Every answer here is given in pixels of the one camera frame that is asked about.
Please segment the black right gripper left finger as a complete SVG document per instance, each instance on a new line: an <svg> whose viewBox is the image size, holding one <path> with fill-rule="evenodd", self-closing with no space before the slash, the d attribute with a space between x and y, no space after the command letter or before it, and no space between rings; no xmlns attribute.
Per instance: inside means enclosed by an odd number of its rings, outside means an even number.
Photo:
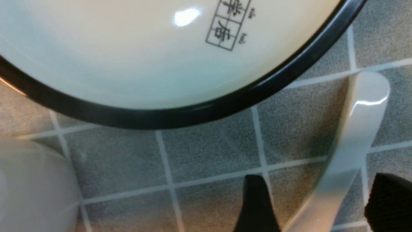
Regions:
<svg viewBox="0 0 412 232"><path fill-rule="evenodd" d="M279 232L268 186L261 175L246 175L235 232Z"/></svg>

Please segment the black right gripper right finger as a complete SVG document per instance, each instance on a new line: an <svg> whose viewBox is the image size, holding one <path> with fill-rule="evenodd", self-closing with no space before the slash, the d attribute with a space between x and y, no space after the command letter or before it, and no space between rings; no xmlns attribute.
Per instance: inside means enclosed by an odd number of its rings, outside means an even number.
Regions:
<svg viewBox="0 0 412 232"><path fill-rule="evenodd" d="M373 232L410 232L411 181L390 173L377 173L364 215Z"/></svg>

